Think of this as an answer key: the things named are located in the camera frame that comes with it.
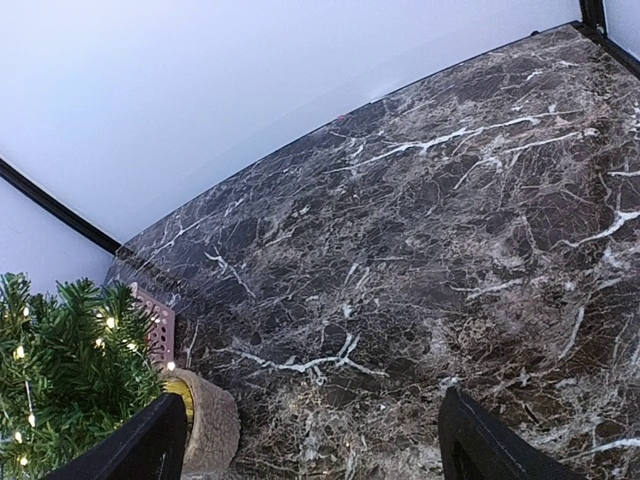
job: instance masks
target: marble backdrop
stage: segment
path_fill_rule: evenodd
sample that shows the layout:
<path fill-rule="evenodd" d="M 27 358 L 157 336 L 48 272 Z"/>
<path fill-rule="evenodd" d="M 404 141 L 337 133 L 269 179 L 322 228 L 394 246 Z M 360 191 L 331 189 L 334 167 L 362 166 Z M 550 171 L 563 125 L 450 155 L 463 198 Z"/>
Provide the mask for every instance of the marble backdrop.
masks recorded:
<path fill-rule="evenodd" d="M 144 231 L 110 279 L 229 390 L 225 478 L 442 478 L 460 385 L 594 479 L 640 478 L 640 83 L 570 26 L 457 65 Z"/>

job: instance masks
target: small artificial pine tree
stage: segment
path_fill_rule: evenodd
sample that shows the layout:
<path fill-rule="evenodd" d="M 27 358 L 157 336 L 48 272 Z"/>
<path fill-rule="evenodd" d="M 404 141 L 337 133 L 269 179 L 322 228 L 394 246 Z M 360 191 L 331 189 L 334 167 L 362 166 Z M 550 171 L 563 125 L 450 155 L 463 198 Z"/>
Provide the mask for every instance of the small artificial pine tree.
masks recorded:
<path fill-rule="evenodd" d="M 152 316 L 129 287 L 89 280 L 31 295 L 0 276 L 0 465 L 40 478 L 107 438 L 162 393 Z"/>

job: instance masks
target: black frame edge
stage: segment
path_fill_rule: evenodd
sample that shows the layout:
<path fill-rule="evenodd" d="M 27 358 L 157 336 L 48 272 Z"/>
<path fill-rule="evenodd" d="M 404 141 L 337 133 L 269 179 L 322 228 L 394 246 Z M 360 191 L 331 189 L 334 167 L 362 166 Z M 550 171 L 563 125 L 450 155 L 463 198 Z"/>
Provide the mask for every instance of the black frame edge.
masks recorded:
<path fill-rule="evenodd" d="M 582 23 L 603 35 L 607 34 L 603 0 L 580 0 L 580 11 Z"/>
<path fill-rule="evenodd" d="M 42 480 L 178 480 L 187 441 L 180 395 L 163 393 L 91 450 Z"/>
<path fill-rule="evenodd" d="M 573 28 L 578 30 L 586 38 L 599 45 L 617 60 L 623 67 L 625 67 L 632 75 L 640 80 L 640 60 L 631 55 L 625 49 L 623 49 L 617 43 L 611 41 L 606 35 L 600 33 L 597 30 L 585 25 L 581 22 L 574 22 L 571 24 Z"/>
<path fill-rule="evenodd" d="M 78 214 L 72 212 L 69 208 L 65 207 L 62 203 L 38 187 L 2 158 L 0 158 L 0 178 L 4 179 L 7 183 L 56 217 L 62 223 L 72 228 L 88 240 L 91 240 L 93 243 L 112 255 L 116 253 L 116 250 L 122 247 L 119 242 L 87 222 Z"/>

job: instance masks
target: perforated pink panel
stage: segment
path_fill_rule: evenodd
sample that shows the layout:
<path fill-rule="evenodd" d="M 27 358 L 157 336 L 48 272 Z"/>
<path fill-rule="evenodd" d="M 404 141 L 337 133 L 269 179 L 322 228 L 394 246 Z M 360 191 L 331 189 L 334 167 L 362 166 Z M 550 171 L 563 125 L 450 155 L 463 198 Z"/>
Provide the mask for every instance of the perforated pink panel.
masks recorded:
<path fill-rule="evenodd" d="M 144 309 L 153 315 L 154 326 L 149 332 L 147 342 L 151 346 L 151 361 L 166 365 L 173 362 L 175 343 L 176 314 L 166 305 L 158 302 L 145 292 L 137 283 L 131 284 L 133 295 L 143 304 Z"/>

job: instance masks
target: black metal frame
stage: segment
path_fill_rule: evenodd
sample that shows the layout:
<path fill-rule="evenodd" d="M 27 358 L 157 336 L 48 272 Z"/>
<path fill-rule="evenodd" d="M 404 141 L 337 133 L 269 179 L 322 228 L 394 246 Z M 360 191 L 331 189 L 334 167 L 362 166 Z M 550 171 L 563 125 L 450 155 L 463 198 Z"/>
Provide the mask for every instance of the black metal frame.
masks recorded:
<path fill-rule="evenodd" d="M 178 480 L 186 441 L 182 397 L 165 393 L 104 442 L 44 480 Z"/>
<path fill-rule="evenodd" d="M 629 73 L 640 79 L 640 60 L 629 54 L 617 43 L 609 39 L 606 34 L 587 26 L 585 23 L 575 22 L 573 27 L 592 42 L 600 45 L 605 52 L 615 58 Z"/>
<path fill-rule="evenodd" d="M 0 178 L 6 180 L 7 183 L 15 187 L 40 207 L 44 208 L 58 220 L 62 221 L 65 225 L 71 227 L 80 235 L 91 240 L 107 252 L 114 254 L 116 250 L 122 246 L 105 232 L 65 207 L 2 158 L 0 158 Z"/>
<path fill-rule="evenodd" d="M 455 387 L 440 407 L 438 436 L 445 480 L 585 480 Z"/>
<path fill-rule="evenodd" d="M 580 0 L 582 23 L 602 35 L 607 34 L 603 0 Z"/>

